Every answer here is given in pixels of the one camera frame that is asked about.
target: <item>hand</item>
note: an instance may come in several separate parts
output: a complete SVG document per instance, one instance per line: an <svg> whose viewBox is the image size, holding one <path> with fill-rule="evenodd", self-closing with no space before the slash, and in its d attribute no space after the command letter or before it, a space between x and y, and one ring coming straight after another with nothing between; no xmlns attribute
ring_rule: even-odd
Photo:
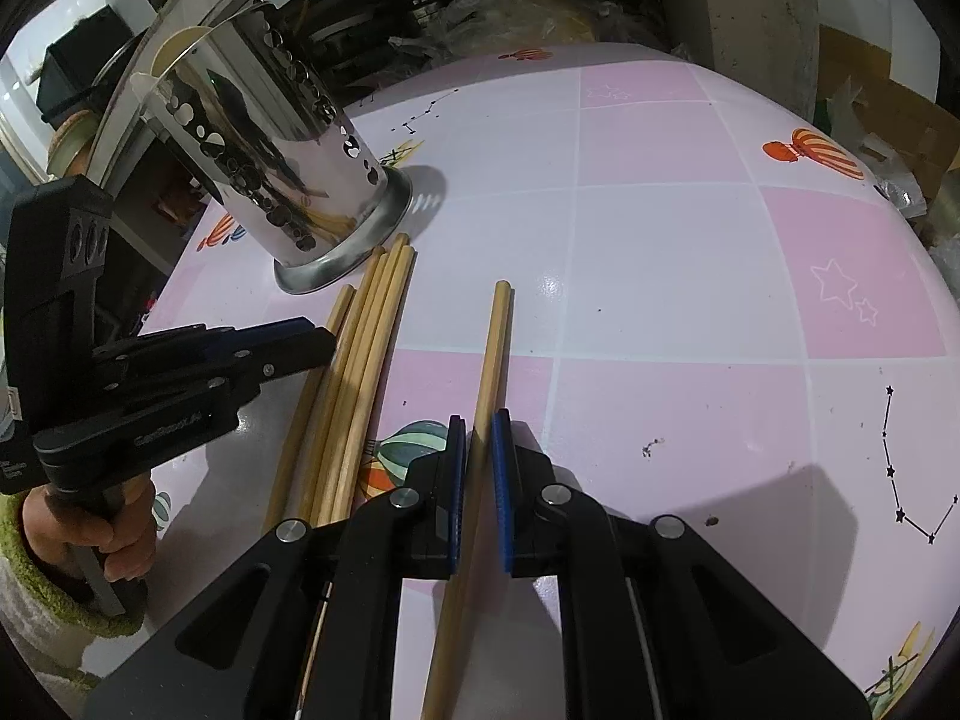
<svg viewBox="0 0 960 720"><path fill-rule="evenodd" d="M61 573L79 577L70 545L97 547L106 555L107 581L138 579L150 570L157 552L157 528L152 517L154 483L143 474L123 485L124 507L109 523L75 506L49 497L47 488L34 488L23 502L23 535L37 560Z"/></svg>

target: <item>metal screw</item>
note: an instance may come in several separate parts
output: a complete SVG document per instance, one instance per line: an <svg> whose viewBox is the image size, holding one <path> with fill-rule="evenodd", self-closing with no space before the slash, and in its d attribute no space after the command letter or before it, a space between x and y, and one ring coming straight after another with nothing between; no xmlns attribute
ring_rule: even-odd
<svg viewBox="0 0 960 720"><path fill-rule="evenodd" d="M397 488L390 493L390 503L397 509L409 509L419 502L419 493L414 488Z"/></svg>
<svg viewBox="0 0 960 720"><path fill-rule="evenodd" d="M274 531L284 544L292 544L306 536L306 525L299 519L285 519Z"/></svg>
<svg viewBox="0 0 960 720"><path fill-rule="evenodd" d="M667 514L666 517L658 517L654 523L654 528L662 538L680 538L686 530L683 520L671 514Z"/></svg>
<svg viewBox="0 0 960 720"><path fill-rule="evenodd" d="M570 493L570 488L564 485L546 485L541 490L541 498L550 506L563 506L570 498L573 498L573 493Z"/></svg>

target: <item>wooden chopstick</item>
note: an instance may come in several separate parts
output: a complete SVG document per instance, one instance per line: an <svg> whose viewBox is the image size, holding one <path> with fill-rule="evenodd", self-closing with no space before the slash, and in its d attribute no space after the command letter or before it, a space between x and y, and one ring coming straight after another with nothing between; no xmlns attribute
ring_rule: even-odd
<svg viewBox="0 0 960 720"><path fill-rule="evenodd" d="M350 307L353 293L353 287L344 284L340 294L337 295L333 308L330 309L330 316L326 320L325 326L335 336L339 335L344 318L347 317L347 309ZM290 484L294 478L296 459L298 459L299 450L304 443L304 434L306 433L307 423L310 421L310 413L317 401L317 391L323 381L323 374L327 370L327 368L314 368L306 374L304 388L301 390L299 400L296 401L294 415L290 420L290 427L287 429L287 437L283 441L282 450L280 450L277 475L274 477L274 486L270 490L267 514L263 518L263 533L267 533L277 525L277 522L280 522L287 507L287 498L290 496Z"/></svg>
<svg viewBox="0 0 960 720"><path fill-rule="evenodd" d="M360 282L360 289L357 290L353 300L350 302L349 312L344 321L344 326L337 337L337 354L333 358L333 367L330 368L330 374L325 377L320 386L320 393L317 396L317 403L320 408L320 418L317 421L317 429L310 440L310 451L308 453L309 463L304 476L304 490L301 493L301 501L296 510L296 516L300 519L310 520L310 511L313 508L314 493L318 487L318 478L323 471L323 450L325 450L326 437L330 430L330 420L333 418L333 407L337 400L337 394L344 379L344 372L347 370L347 361L349 360L350 347L353 345L353 338L356 335L357 325L360 323L360 314L363 311L363 304L370 292L371 283L373 283L373 274L376 272L377 263L383 256L383 248L376 247L371 252L367 264L367 271L364 273L363 280Z"/></svg>
<svg viewBox="0 0 960 720"><path fill-rule="evenodd" d="M470 439L467 476L464 479L464 512L461 528L460 562L457 573L446 584L440 620L437 623L437 638L430 659L427 676L424 708L421 720L448 720L453 714L459 689L460 665L464 653L459 642L463 627L464 601L467 598L470 570L472 570L473 546L476 538L477 520L484 477L487 473L488 445L490 444L491 419L497 406L500 375L506 356L507 323L510 316L511 287L506 281L498 281L493 293L493 310L490 330L487 333L487 349L480 374L480 394L477 397L473 416L473 435Z"/></svg>
<svg viewBox="0 0 960 720"><path fill-rule="evenodd" d="M346 456L344 452L347 450L347 436L349 435L350 425L355 418L357 398L360 394L368 359L371 356L371 347L376 337L388 291L397 270L397 263L400 261L401 252L409 240L405 234L397 236L397 240L390 249L390 254L383 262L382 269L377 269L374 287L371 287L371 296L368 298L368 305L364 307L362 329L358 334L359 341L354 343L350 350L347 377L337 395L333 423L323 452L323 465L329 467L330 471L325 474L326 484L323 487L318 485L314 497L314 505L310 514L310 522L314 526L333 522L331 517L334 511L334 499L340 469L344 456Z"/></svg>
<svg viewBox="0 0 960 720"><path fill-rule="evenodd" d="M394 333L397 312L400 310L400 300L403 298L413 264L413 247L405 245L400 250L397 267L392 274L389 288L386 290L383 309L376 325L376 331L373 333L373 345L360 383L353 418L350 420L347 446L340 467L340 478L333 495L332 509L329 514L331 522L346 519L352 509L357 473L360 469L360 461L363 459L364 441L367 438L370 416L373 412L373 401L376 399L376 391L380 384L380 375L383 370L383 361L387 356L387 347L390 344L392 333Z"/></svg>

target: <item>cardboard box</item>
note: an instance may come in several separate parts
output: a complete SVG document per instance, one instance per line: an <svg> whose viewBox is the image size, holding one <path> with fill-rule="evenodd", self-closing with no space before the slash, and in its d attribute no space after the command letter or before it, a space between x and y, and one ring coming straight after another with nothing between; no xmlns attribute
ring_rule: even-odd
<svg viewBox="0 0 960 720"><path fill-rule="evenodd" d="M828 26L820 27L820 40L818 100L846 79L862 87L853 103L859 122L896 148L923 195L934 199L944 173L960 162L960 119L891 81L889 52Z"/></svg>

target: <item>stainless steel cup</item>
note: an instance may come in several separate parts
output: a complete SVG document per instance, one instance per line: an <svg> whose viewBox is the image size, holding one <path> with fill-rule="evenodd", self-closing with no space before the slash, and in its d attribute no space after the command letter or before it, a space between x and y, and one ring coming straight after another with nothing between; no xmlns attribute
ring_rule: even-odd
<svg viewBox="0 0 960 720"><path fill-rule="evenodd" d="M410 185L381 167L279 21L258 4L210 30L152 83L143 116L270 252L280 287L304 293L387 239Z"/></svg>

